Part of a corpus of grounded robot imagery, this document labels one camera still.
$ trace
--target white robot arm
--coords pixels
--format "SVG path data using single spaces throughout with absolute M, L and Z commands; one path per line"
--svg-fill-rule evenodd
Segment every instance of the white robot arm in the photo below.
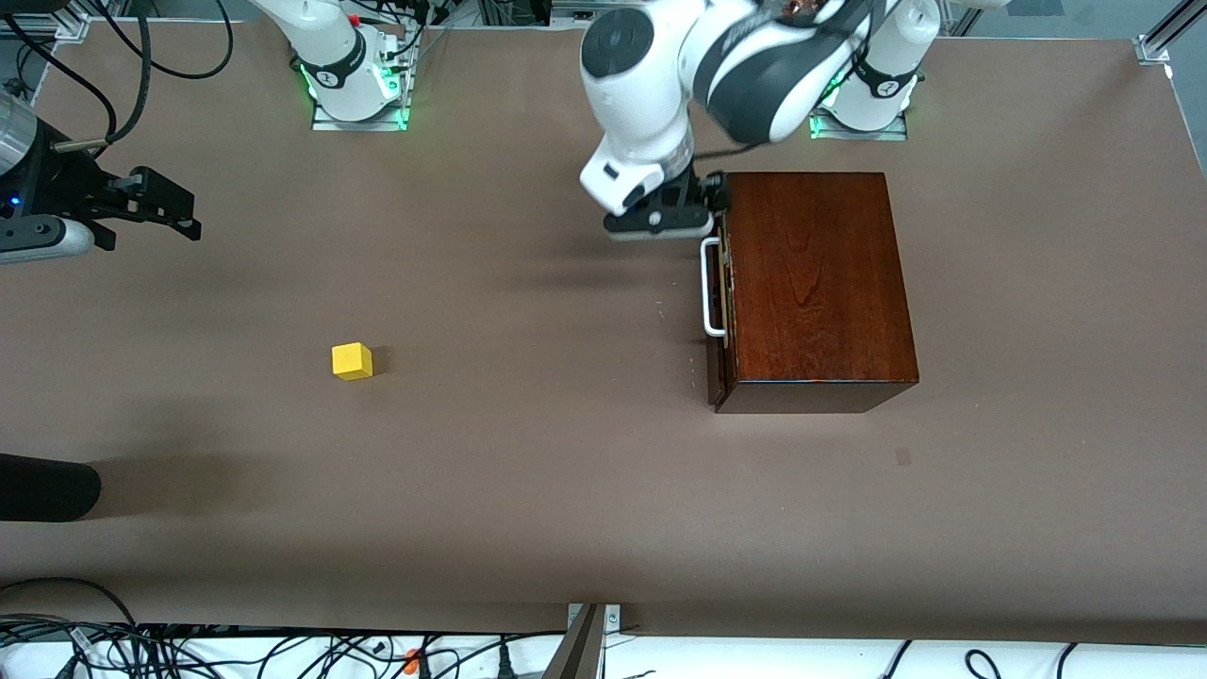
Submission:
M 842 124 L 879 129 L 908 105 L 938 30 L 935 0 L 655 0 L 602 14 L 581 71 L 604 139 L 579 180 L 613 239 L 707 234 L 725 189 L 719 172 L 694 175 L 689 99 L 744 148 L 783 140 L 823 100 Z M 852 72 L 862 84 L 827 99 Z
M 354 25 L 337 0 L 251 0 L 288 39 L 331 117 L 361 121 L 398 98 L 398 39 Z

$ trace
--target tabletop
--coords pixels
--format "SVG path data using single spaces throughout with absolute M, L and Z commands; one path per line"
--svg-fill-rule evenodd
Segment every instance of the tabletop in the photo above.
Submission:
M 909 141 L 701 163 L 885 172 L 921 374 L 863 416 L 717 416 L 696 242 L 612 242 L 578 186 L 578 33 L 451 33 L 393 134 L 311 131 L 284 37 L 235 33 L 103 157 L 193 191 L 200 241 L 118 223 L 115 252 L 0 268 L 0 446 L 106 480 L 87 521 L 0 527 L 2 579 L 97 579 L 148 621 L 602 601 L 667 633 L 1201 640 L 1207 187 L 1127 42 L 940 40 Z M 223 48 L 153 39 L 179 69 Z M 59 55 L 124 118 L 105 27 Z M 37 109 L 104 122 L 58 74 Z M 345 343 L 385 373 L 333 377 Z

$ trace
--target gray floor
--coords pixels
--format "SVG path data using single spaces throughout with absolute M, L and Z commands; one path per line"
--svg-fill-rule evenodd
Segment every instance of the gray floor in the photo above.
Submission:
M 232 18 L 260 12 L 246 0 L 223 0 Z M 1176 0 L 1014 0 L 1007 8 L 985 12 L 972 31 L 982 37 L 1116 37 L 1131 39 L 1153 28 Z M 165 17 L 218 18 L 214 0 L 156 0 Z M 0 82 L 16 72 L 18 43 L 0 40 Z M 1171 52 L 1173 83 L 1182 101 L 1200 165 L 1207 157 L 1207 21 L 1185 35 Z M 36 86 L 43 64 L 34 55 L 25 78 Z

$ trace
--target wooden cabinet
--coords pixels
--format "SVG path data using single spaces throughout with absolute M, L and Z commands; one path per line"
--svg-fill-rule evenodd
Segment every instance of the wooden cabinet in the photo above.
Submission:
M 882 174 L 734 172 L 701 247 L 722 414 L 865 412 L 919 381 Z

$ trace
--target silver metal cylinder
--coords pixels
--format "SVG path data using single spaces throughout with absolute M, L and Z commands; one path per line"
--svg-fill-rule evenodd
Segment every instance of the silver metal cylinder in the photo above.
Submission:
M 37 116 L 23 101 L 0 92 L 0 174 L 25 157 L 37 134 Z

